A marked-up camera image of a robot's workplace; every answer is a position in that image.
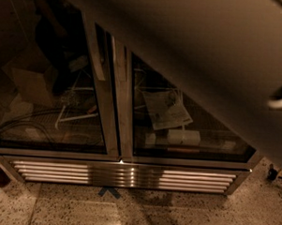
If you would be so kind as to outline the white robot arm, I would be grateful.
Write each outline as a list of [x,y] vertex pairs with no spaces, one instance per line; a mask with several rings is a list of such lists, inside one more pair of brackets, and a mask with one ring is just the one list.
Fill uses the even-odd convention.
[[282,169],[274,0],[67,0]]

